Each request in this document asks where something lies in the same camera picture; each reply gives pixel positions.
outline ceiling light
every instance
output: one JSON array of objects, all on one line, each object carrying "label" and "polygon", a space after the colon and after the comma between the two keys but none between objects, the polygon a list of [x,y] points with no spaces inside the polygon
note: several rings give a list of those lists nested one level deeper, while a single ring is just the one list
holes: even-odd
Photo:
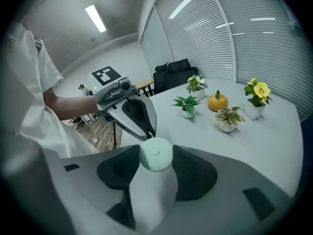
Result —
[{"label": "ceiling light", "polygon": [[223,26],[225,26],[226,24],[224,23],[224,24],[222,24],[222,25],[219,25],[219,26],[216,26],[215,28],[221,28],[221,27],[223,27]]},{"label": "ceiling light", "polygon": [[174,12],[170,15],[168,19],[173,19],[191,0],[184,0],[181,4],[174,10]]},{"label": "ceiling light", "polygon": [[260,20],[275,20],[275,18],[252,18],[251,21],[260,21]]},{"label": "ceiling light", "polygon": [[85,9],[88,13],[88,15],[90,16],[91,20],[94,22],[94,24],[97,26],[97,28],[99,29],[100,32],[106,31],[106,28],[104,27],[99,14],[96,10],[96,8],[94,7],[94,5],[91,5],[89,7],[87,7]]},{"label": "ceiling light", "polygon": [[191,29],[193,29],[193,28],[197,28],[197,27],[199,27],[199,26],[201,26],[201,25],[203,25],[203,24],[205,24],[205,23],[207,23],[207,22],[209,22],[210,20],[209,19],[202,19],[202,20],[200,20],[200,21],[198,21],[198,22],[196,22],[196,23],[194,23],[194,24],[192,24],[192,25],[190,25],[190,26],[188,26],[188,27],[186,27],[184,30],[191,30]]}]

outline white cylinder cap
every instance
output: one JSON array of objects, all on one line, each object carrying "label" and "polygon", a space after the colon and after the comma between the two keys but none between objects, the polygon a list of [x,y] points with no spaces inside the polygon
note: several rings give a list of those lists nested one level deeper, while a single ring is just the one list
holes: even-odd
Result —
[{"label": "white cylinder cap", "polygon": [[162,138],[148,139],[140,146],[139,160],[150,171],[162,171],[173,161],[173,147]]}]

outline human arm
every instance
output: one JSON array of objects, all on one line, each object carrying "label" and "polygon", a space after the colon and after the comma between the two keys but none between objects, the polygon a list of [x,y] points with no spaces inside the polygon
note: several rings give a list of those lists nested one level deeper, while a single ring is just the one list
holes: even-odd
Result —
[{"label": "human arm", "polygon": [[59,120],[67,120],[98,111],[93,96],[61,97],[56,96],[52,88],[44,92],[44,102]]}]

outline white sleeve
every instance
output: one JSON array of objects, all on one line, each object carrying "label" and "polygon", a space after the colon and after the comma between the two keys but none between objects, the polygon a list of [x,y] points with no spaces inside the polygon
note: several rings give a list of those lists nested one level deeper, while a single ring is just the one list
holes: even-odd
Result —
[{"label": "white sleeve", "polygon": [[42,92],[55,88],[61,82],[63,77],[53,64],[47,50],[45,49],[43,41],[41,41],[41,49],[38,53],[38,67]]}]

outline ceiling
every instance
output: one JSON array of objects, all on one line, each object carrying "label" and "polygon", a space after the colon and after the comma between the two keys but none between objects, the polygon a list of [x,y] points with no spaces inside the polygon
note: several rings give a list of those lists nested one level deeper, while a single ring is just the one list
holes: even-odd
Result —
[{"label": "ceiling", "polygon": [[[137,33],[143,0],[44,0],[26,16],[28,30],[45,43],[59,71],[89,51]],[[94,5],[104,21],[100,33],[85,11]]]}]

